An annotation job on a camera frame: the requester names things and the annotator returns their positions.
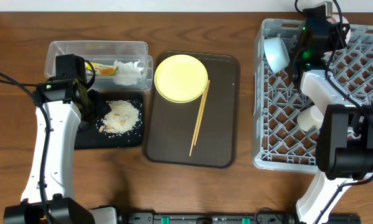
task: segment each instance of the plastic container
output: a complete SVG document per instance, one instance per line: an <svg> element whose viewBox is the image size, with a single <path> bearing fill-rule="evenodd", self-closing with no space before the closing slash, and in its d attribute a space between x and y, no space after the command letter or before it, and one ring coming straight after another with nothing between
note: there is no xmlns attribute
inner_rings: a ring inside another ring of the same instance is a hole
<svg viewBox="0 0 373 224"><path fill-rule="evenodd" d="M132 85L117 85L114 76L96 76L92 86L94 90L103 91L149 91L153 80L153 59L148 55L148 45L141 41L100 41L75 40L54 41L49 45L45 76L55 76L55 57L57 55L75 54L91 62L113 65L114 61L139 62L141 77Z"/></svg>
<svg viewBox="0 0 373 224"><path fill-rule="evenodd" d="M315 174L315 147L319 129L303 131L297 115L312 101L298 91L282 70L271 71L263 40L280 37L290 50L300 36L304 21L265 19L255 38L255 104L253 114L253 164L259 169ZM373 26L351 25L346 49L338 50L330 69L334 78L353 97L373 105ZM349 138L358 138L354 133Z"/></svg>

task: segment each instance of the dish rack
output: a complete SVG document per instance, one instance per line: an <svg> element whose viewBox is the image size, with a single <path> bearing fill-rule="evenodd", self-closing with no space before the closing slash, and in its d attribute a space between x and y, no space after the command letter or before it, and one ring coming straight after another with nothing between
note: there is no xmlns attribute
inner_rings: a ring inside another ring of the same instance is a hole
<svg viewBox="0 0 373 224"><path fill-rule="evenodd" d="M253 164L259 169L314 174L319 129L304 132L297 115L313 105L282 70L274 74L263 52L263 40L281 37L287 49L296 44L304 21L265 19L255 38L255 104L253 114ZM364 104L373 105L373 26L351 25L346 49L338 50L330 66L335 79ZM359 138L354 133L349 138Z"/></svg>

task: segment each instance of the white bowl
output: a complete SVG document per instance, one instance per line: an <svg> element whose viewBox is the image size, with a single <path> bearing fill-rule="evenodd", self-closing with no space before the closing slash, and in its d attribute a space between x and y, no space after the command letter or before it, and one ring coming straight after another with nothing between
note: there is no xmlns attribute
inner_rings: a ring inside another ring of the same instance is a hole
<svg viewBox="0 0 373 224"><path fill-rule="evenodd" d="M263 50L272 72L278 73L288 66L290 61L285 43L280 37L265 39Z"/></svg>

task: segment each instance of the green light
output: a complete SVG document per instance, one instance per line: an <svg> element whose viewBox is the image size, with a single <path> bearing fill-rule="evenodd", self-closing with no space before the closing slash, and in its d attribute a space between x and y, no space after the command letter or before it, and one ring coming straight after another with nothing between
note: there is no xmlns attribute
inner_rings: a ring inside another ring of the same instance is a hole
<svg viewBox="0 0 373 224"><path fill-rule="evenodd" d="M309 52L309 51L305 51L304 53L303 53L303 59L307 59L307 58L309 58L311 56L311 53Z"/></svg>

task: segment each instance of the yellow plate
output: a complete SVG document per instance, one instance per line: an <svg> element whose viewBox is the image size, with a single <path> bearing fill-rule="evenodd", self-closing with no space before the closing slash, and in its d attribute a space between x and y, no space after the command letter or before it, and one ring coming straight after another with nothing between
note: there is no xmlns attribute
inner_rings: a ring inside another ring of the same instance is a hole
<svg viewBox="0 0 373 224"><path fill-rule="evenodd" d="M157 91L175 103L197 99L204 92L208 79L205 66L189 55L174 55L163 60L154 74Z"/></svg>

